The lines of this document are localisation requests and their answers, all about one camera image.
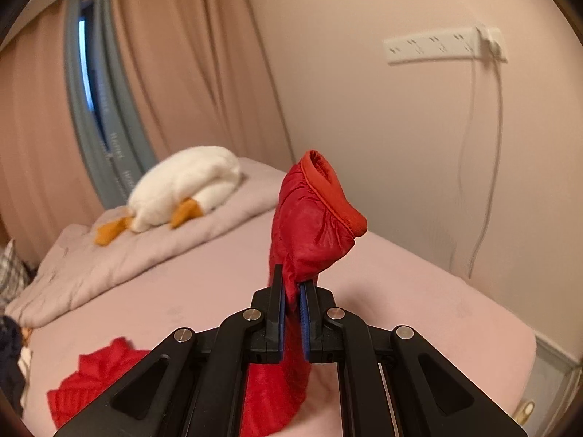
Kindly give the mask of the red down jacket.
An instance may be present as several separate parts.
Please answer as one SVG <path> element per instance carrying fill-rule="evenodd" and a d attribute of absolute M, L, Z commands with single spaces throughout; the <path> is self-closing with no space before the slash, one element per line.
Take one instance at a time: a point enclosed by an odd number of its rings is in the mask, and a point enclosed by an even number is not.
<path fill-rule="evenodd" d="M 240 433 L 268 436 L 288 425 L 306 398 L 311 366 L 304 357 L 298 287 L 341 259 L 368 230 L 367 220 L 345 198 L 335 171 L 311 150 L 283 179 L 272 222 L 269 266 L 283 267 L 286 326 L 283 359 L 252 364 Z M 76 372 L 47 394 L 54 424 L 62 427 L 145 357 L 123 337 L 80 356 Z"/>

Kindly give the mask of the dark navy clothes pile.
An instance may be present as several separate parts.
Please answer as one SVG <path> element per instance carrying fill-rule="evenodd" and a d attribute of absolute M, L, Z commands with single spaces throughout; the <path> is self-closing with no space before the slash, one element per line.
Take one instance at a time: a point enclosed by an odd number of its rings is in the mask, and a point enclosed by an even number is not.
<path fill-rule="evenodd" d="M 23 348 L 23 336 L 20 326 L 7 316 L 1 317 L 0 335 L 0 385 L 9 404 L 17 415 L 23 415 L 21 398 L 25 390 L 26 379 L 19 368 Z"/>

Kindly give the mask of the grey folded quilt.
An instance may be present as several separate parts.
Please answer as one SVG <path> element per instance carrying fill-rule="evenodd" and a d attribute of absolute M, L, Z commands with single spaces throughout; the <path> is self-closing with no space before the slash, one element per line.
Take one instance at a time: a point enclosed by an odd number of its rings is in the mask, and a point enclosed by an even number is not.
<path fill-rule="evenodd" d="M 285 173 L 248 158 L 241 160 L 241 167 L 244 180 L 225 203 L 175 230 L 163 225 L 141 234 L 125 232 L 111 245 L 96 245 L 97 228 L 121 213 L 119 207 L 106 211 L 91 227 L 67 226 L 32 284 L 9 303 L 5 314 L 21 327 L 43 327 L 157 264 L 273 210 Z"/>

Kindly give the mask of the white goose plush toy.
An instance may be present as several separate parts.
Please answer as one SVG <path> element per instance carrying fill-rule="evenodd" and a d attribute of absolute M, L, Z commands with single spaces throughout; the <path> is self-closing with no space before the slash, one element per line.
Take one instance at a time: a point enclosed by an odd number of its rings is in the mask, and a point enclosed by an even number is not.
<path fill-rule="evenodd" d="M 108 246 L 125 231 L 144 233 L 184 223 L 221 206 L 242 181 L 240 161 L 220 146 L 182 150 L 151 168 L 136 184 L 125 216 L 97 229 L 95 243 Z"/>

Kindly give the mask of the plaid pillow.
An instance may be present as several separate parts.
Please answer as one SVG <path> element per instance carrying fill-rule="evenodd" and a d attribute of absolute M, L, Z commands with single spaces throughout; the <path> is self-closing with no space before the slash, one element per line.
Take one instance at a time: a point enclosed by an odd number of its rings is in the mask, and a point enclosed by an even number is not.
<path fill-rule="evenodd" d="M 0 306 L 4 310 L 10 302 L 30 284 L 31 277 L 26 264 L 19 258 L 16 242 L 11 240 L 1 253 Z"/>

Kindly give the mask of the grey-blue curtain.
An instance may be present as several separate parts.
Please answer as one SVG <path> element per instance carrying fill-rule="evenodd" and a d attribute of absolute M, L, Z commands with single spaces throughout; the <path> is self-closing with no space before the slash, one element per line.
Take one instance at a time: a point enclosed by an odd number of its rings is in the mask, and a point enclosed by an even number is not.
<path fill-rule="evenodd" d="M 111 0 L 67 0 L 65 83 L 82 160 L 105 209 L 157 163 L 122 64 Z"/>

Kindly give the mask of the pink curtain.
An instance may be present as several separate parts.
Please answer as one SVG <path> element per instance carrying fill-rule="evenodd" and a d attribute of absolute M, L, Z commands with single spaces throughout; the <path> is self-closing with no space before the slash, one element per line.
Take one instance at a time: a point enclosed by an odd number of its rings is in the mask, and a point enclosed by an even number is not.
<path fill-rule="evenodd" d="M 279 169 L 292 149 L 247 0 L 111 0 L 157 162 L 219 145 Z M 104 211 L 65 83 L 67 0 L 1 0 L 1 226 L 26 263 Z"/>

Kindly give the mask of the white wall power strip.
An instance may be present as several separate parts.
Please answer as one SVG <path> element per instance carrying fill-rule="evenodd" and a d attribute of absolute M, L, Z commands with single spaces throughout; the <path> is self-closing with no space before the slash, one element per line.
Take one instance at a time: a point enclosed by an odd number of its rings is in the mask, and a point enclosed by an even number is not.
<path fill-rule="evenodd" d="M 390 65 L 437 60 L 508 61 L 508 51 L 498 28 L 476 25 L 458 29 L 436 29 L 383 41 Z"/>

